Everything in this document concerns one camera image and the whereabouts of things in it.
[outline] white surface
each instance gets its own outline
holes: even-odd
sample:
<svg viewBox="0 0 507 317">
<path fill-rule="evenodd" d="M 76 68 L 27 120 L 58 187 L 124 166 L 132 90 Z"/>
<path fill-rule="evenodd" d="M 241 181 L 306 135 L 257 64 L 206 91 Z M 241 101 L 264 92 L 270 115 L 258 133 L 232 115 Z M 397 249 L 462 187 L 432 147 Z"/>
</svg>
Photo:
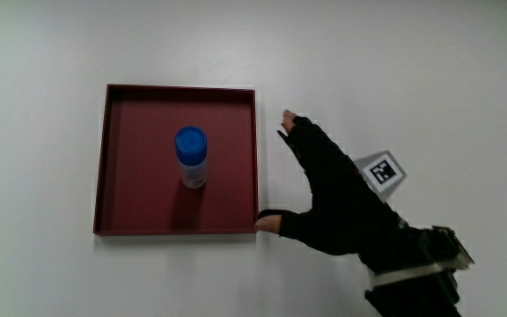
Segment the white surface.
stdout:
<svg viewBox="0 0 507 317">
<path fill-rule="evenodd" d="M 461 313 L 507 316 L 507 1 L 0 1 L 0 316 L 377 316 L 354 255 L 94 236 L 107 83 L 259 87 L 262 207 L 310 204 L 286 107 L 390 150 L 393 208 L 477 262 Z"/>
</svg>

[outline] strap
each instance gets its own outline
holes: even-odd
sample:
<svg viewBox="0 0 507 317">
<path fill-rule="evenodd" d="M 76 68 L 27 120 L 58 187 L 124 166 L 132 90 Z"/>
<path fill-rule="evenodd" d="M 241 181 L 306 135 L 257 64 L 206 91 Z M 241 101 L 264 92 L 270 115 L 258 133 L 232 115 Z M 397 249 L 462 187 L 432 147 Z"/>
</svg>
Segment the strap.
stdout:
<svg viewBox="0 0 507 317">
<path fill-rule="evenodd" d="M 371 285 L 373 288 L 382 285 L 392 284 L 400 281 L 404 281 L 410 278 L 427 276 L 429 274 L 440 273 L 450 269 L 468 269 L 471 263 L 474 263 L 473 259 L 468 255 L 467 251 L 463 246 L 458 244 L 459 253 L 455 258 L 444 262 L 434 262 L 429 265 L 413 267 L 409 269 L 400 269 L 394 272 L 388 272 L 373 276 L 371 278 Z"/>
</svg>

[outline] white bottle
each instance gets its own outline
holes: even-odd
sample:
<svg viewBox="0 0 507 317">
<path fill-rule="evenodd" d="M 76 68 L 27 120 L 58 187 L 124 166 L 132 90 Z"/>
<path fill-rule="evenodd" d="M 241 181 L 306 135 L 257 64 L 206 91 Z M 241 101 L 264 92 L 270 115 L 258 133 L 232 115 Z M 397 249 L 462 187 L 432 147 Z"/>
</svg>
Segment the white bottle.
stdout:
<svg viewBox="0 0 507 317">
<path fill-rule="evenodd" d="M 207 181 L 207 136 L 194 126 L 182 128 L 175 136 L 175 153 L 180 165 L 181 181 L 189 188 L 199 188 Z"/>
</svg>

